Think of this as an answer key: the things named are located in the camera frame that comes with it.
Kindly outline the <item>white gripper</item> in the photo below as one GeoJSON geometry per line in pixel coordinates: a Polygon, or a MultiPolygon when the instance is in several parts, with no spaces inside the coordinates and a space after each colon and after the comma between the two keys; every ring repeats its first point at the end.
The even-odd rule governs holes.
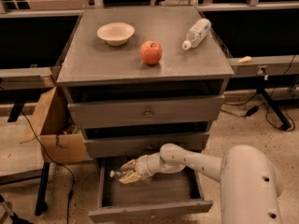
{"type": "Polygon", "coordinates": [[[135,183],[139,180],[145,180],[153,176],[153,173],[148,167],[148,155],[140,156],[139,158],[132,159],[126,162],[122,167],[122,171],[134,170],[135,173],[127,174],[119,179],[122,184],[135,183]]]}

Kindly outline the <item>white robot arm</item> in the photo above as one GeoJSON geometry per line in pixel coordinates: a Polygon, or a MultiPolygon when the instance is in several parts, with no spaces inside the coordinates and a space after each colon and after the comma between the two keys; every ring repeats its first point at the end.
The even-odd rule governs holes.
{"type": "Polygon", "coordinates": [[[172,143],[121,167],[122,184],[189,167],[221,185],[221,224],[282,224],[278,206],[284,183],[267,156],[255,147],[238,145],[221,157],[192,152],[172,143]]]}

